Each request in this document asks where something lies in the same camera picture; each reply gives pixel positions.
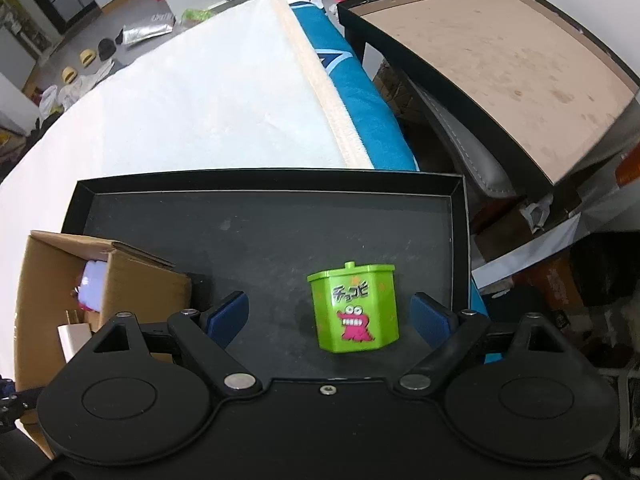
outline blue fabric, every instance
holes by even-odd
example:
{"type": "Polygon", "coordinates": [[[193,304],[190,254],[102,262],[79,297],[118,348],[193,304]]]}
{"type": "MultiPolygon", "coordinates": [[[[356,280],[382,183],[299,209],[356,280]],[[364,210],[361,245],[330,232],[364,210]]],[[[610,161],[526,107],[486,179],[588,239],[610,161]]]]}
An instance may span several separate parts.
{"type": "MultiPolygon", "coordinates": [[[[471,279],[471,310],[475,310],[476,312],[489,317],[489,313],[486,311],[486,306],[484,305],[482,296],[480,296],[480,291],[473,279],[471,279]]],[[[487,354],[484,358],[484,364],[500,361],[501,359],[502,354],[487,354]]]]}
{"type": "Polygon", "coordinates": [[[334,82],[376,170],[416,171],[398,122],[373,86],[349,43],[313,4],[291,5],[324,69],[334,82]]]}

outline blue gripper pad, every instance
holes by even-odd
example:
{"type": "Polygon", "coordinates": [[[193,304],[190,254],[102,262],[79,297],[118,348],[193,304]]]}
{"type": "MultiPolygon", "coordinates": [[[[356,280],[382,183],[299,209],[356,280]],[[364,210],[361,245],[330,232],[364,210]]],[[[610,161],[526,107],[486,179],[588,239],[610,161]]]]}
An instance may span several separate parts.
{"type": "Polygon", "coordinates": [[[224,349],[244,328],[248,319],[249,297],[236,290],[222,300],[222,305],[200,314],[200,327],[214,343],[224,349]]]}
{"type": "Polygon", "coordinates": [[[411,298],[409,315],[418,334],[434,350],[458,328],[458,316],[424,292],[411,298]]]}

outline black hat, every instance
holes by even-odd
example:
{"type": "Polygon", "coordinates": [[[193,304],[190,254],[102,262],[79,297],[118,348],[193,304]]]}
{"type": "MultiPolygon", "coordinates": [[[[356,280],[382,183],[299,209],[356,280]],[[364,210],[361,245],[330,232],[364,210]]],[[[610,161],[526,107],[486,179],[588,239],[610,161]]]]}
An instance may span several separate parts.
{"type": "Polygon", "coordinates": [[[98,43],[98,56],[100,61],[107,61],[113,54],[116,53],[116,44],[109,38],[104,38],[98,43]]]}

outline cardboard box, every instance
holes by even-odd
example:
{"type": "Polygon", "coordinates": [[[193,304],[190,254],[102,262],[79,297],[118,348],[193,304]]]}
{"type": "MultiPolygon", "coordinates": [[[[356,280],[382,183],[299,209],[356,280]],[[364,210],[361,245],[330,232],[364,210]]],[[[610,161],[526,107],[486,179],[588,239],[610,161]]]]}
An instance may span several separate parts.
{"type": "Polygon", "coordinates": [[[102,312],[85,315],[93,332],[117,312],[150,323],[189,307],[191,280],[161,258],[115,240],[32,231],[15,316],[18,391],[45,386],[65,365],[58,326],[66,324],[66,310],[78,308],[72,292],[87,260],[107,262],[102,312]]]}

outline wooden board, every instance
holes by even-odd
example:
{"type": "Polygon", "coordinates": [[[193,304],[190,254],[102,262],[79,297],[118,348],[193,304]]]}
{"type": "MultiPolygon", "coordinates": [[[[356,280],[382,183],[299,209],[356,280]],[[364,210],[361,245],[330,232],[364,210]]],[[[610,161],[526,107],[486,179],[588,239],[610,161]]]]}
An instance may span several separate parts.
{"type": "Polygon", "coordinates": [[[475,100],[553,184],[638,90],[606,54],[534,0],[406,1],[376,2],[358,13],[475,100]]]}

